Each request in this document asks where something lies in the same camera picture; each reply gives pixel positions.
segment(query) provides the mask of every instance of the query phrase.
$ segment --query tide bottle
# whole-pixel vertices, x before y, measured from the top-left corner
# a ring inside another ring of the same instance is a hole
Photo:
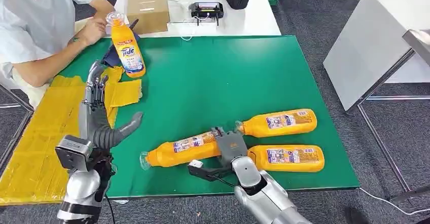
[[[144,170],[150,167],[171,167],[188,163],[194,159],[205,159],[221,155],[212,132],[206,132],[175,142],[162,143],[150,152],[140,154],[140,166]]]
[[[125,72],[131,78],[142,77],[145,72],[145,63],[137,41],[131,29],[124,23],[124,15],[111,12],[106,21],[112,26],[112,42]]]
[[[262,114],[248,121],[236,121],[236,129],[244,135],[269,137],[307,133],[316,128],[316,116],[311,109]]]
[[[324,154],[316,145],[257,145],[248,149],[257,169],[283,172],[318,172]]]

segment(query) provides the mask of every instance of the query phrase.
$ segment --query green tabletop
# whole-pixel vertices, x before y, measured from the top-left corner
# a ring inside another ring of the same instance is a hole
[[[85,80],[91,63],[111,41],[85,50],[61,74]],[[139,41],[147,72],[139,103],[119,108],[116,125],[143,111],[142,125],[112,149],[117,174],[110,197],[213,195],[231,193],[221,182],[191,176],[186,164],[141,169],[139,155],[166,141],[176,141],[222,126],[233,130],[236,120],[298,108],[314,110],[317,128],[306,134],[253,138],[259,144],[315,144],[326,164],[317,173],[270,172],[287,190],[342,189],[360,186],[345,149],[295,36],[146,38]],[[123,81],[130,80],[123,75]],[[204,160],[217,166],[216,158]],[[236,183],[234,176],[226,180]]]

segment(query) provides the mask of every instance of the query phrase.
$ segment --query clear bottle cap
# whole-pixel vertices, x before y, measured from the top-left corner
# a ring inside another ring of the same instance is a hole
[[[147,160],[146,160],[147,156],[148,156],[148,152],[141,152],[140,156],[139,156],[140,167],[145,171],[147,171],[151,167],[149,162],[147,162]]]
[[[236,121],[236,131],[239,131],[240,133],[245,133],[245,128],[243,127],[243,123],[241,121]]]
[[[106,21],[112,26],[123,25],[124,19],[125,19],[124,14],[117,12],[117,11],[110,12],[106,16]]]

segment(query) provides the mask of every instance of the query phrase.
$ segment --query metal table leg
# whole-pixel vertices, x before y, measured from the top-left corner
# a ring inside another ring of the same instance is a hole
[[[22,107],[27,112],[22,119],[20,125],[18,126],[18,129],[15,131],[11,141],[9,141],[8,146],[6,147],[5,152],[0,157],[0,169],[3,169],[5,164],[7,163],[7,160],[12,153],[13,149],[15,148],[16,144],[18,143],[19,139],[21,138],[22,133],[24,132],[25,126],[27,126],[28,122],[30,121],[31,116],[33,115],[33,107],[30,106],[27,102],[23,101],[21,98],[19,98],[17,95],[0,85],[0,91],[10,96],[12,99],[16,101],[16,103],[11,104],[3,104],[0,105],[0,108],[12,108],[12,107]]]
[[[430,193],[430,184],[423,187],[419,187],[415,190],[410,190],[402,194],[392,196],[389,200],[395,203],[399,203],[409,198],[418,197],[427,193]]]
[[[384,142],[382,141],[381,137],[379,137],[378,132],[376,131],[375,127],[373,126],[372,122],[370,121],[369,117],[367,116],[366,112],[364,111],[364,108],[361,104],[357,105],[357,107],[360,110],[360,113],[362,114],[364,120],[366,121],[367,126],[369,126],[370,131],[372,131],[373,136],[376,139],[376,142],[378,143],[379,148],[381,148],[382,154],[387,159],[392,171],[396,175],[396,178],[399,180],[400,185],[403,188],[403,191],[410,191],[408,184],[406,183],[405,179],[403,178],[399,168],[397,167],[396,163],[392,159],[391,154],[389,153],[387,147],[385,146]]]
[[[420,196],[425,193],[430,192],[430,185],[423,186],[420,188],[417,188],[415,190],[411,190],[408,184],[406,183],[404,177],[402,176],[402,173],[400,172],[399,168],[397,167],[396,163],[394,162],[390,152],[388,151],[387,147],[385,146],[384,142],[382,141],[381,137],[379,136],[378,132],[376,131],[375,127],[373,126],[369,116],[367,115],[366,111],[364,110],[362,104],[365,101],[387,101],[387,100],[429,100],[430,96],[372,96],[372,94],[382,85],[385,83],[388,78],[390,78],[400,67],[402,67],[413,55],[415,54],[415,51],[411,48],[409,49],[377,82],[371,86],[364,94],[363,96],[346,112],[347,114],[350,113],[351,110],[353,110],[357,106],[361,115],[363,116],[366,124],[369,126],[370,131],[372,132],[376,143],[378,144],[379,148],[382,151],[382,154],[388,161],[393,173],[395,174],[396,178],[398,179],[402,189],[403,193],[391,196],[389,200],[393,202],[401,202],[404,200],[407,200],[412,197]]]

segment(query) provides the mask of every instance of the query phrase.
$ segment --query person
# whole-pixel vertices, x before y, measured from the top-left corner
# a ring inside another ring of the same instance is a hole
[[[75,6],[96,9],[75,34]],[[107,0],[0,0],[0,72],[36,108],[52,80],[87,46],[105,36]]]

